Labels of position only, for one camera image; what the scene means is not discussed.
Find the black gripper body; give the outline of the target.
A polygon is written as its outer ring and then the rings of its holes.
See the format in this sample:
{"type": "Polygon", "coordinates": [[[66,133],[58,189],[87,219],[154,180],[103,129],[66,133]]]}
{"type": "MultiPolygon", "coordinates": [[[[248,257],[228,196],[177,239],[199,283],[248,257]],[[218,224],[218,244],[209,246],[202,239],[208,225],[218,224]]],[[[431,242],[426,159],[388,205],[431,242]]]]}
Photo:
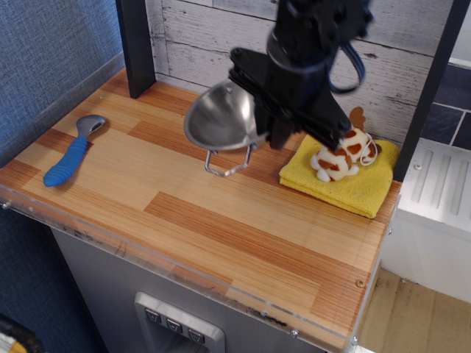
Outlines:
{"type": "Polygon", "coordinates": [[[234,48],[229,78],[255,100],[258,132],[267,132],[270,145],[275,117],[290,118],[296,132],[306,132],[326,147],[337,147],[350,131],[350,121],[330,91],[329,62],[312,66],[281,65],[269,54],[234,48]]]}

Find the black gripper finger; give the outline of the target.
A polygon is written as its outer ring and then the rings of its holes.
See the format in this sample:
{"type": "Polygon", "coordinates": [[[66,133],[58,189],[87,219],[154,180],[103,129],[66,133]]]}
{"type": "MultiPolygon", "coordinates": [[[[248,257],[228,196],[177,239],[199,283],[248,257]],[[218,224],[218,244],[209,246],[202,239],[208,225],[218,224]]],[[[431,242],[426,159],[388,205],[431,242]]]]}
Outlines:
{"type": "Polygon", "coordinates": [[[296,123],[290,118],[275,117],[270,134],[270,147],[282,149],[287,140],[296,132],[296,123]]]}

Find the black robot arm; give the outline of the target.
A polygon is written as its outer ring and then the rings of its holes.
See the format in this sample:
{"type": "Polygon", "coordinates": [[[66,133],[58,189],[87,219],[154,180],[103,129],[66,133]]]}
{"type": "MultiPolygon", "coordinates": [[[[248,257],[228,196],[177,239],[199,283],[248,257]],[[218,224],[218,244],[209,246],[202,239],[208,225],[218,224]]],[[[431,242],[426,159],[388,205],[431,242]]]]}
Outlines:
{"type": "Polygon", "coordinates": [[[368,1],[280,1],[266,53],[244,48],[230,52],[229,78],[253,95],[258,134],[281,149],[295,132],[306,132],[337,149],[352,124],[334,94],[354,91],[330,81],[342,50],[357,72],[363,61],[351,45],[362,38],[373,16],[368,1]]]}

